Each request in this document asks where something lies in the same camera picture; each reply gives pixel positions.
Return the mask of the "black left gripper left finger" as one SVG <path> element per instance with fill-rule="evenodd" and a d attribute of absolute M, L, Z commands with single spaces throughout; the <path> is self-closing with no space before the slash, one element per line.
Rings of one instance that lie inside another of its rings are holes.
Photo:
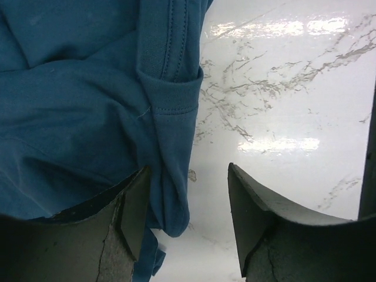
<path fill-rule="evenodd" d="M 150 194 L 144 167 L 50 218 L 1 216 L 1 280 L 130 281 L 139 259 Z"/>

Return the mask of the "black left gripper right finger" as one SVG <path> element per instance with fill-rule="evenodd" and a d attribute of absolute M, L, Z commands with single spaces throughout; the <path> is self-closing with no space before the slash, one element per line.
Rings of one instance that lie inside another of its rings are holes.
<path fill-rule="evenodd" d="M 228 166 L 241 276 L 247 281 L 374 281 L 375 216 L 308 209 Z"/>

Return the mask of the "dark blue t-shirt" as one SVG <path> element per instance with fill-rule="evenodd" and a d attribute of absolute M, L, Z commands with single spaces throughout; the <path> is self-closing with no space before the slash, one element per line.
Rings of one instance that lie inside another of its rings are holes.
<path fill-rule="evenodd" d="M 210 1 L 1 2 L 1 213 L 51 217 L 152 171 L 133 281 L 189 223 Z"/>

